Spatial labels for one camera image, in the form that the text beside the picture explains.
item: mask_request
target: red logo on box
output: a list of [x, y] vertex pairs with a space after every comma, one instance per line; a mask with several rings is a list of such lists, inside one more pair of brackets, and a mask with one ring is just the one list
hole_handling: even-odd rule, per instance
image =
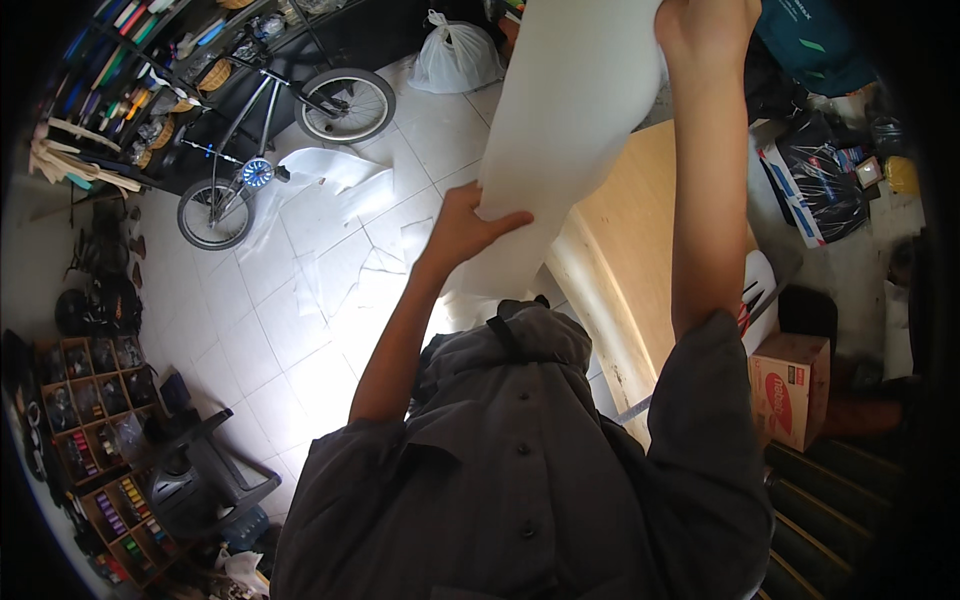
[[786, 391], [786, 384], [779, 375], [772, 372], [767, 374], [764, 387], [767, 390], [767, 401], [774, 409], [774, 415], [787, 435], [793, 435], [793, 409], [790, 407], [790, 394]]

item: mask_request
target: shoe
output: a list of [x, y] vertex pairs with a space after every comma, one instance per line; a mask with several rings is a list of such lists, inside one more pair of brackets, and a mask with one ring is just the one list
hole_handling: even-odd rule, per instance
[[130, 241], [130, 249], [136, 252], [136, 255], [140, 257], [140, 260], [147, 259], [147, 242], [143, 239], [142, 235], [135, 240]]

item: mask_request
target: black plastic chair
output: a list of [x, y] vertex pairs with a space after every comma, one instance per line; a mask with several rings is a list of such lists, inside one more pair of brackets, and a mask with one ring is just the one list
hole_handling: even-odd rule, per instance
[[[233, 456], [213, 431], [233, 416], [229, 408], [197, 423], [164, 446], [146, 486], [147, 504], [167, 532], [182, 539], [218, 533], [280, 485], [280, 475]], [[250, 485], [234, 461], [260, 471], [267, 480]], [[218, 508], [233, 507], [218, 517]]]

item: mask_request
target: bicycle wheel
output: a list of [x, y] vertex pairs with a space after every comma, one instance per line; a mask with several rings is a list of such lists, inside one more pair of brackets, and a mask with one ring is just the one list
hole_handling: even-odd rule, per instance
[[[335, 106], [319, 97], [322, 90]], [[390, 125], [396, 109], [394, 91], [382, 77], [363, 69], [331, 69], [303, 85], [303, 96], [318, 106], [345, 109], [341, 117], [330, 117], [294, 102], [294, 117], [303, 131], [331, 144], [355, 144]]]
[[[230, 180], [217, 179], [217, 200], [230, 190]], [[180, 197], [177, 206], [177, 225], [180, 233], [197, 248], [225, 250], [243, 241], [253, 227], [253, 200], [246, 187], [239, 192], [229, 211], [217, 223], [210, 225], [210, 202], [213, 198], [210, 180], [197, 181]]]

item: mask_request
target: wooden table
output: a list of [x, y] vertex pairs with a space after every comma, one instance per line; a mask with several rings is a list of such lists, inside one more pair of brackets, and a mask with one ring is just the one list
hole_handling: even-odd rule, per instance
[[[676, 179], [673, 121], [633, 133], [607, 181], [570, 210], [546, 256], [593, 339], [618, 412], [653, 393], [674, 346]], [[748, 229], [745, 253], [755, 248]], [[646, 411], [627, 430], [649, 446]]]

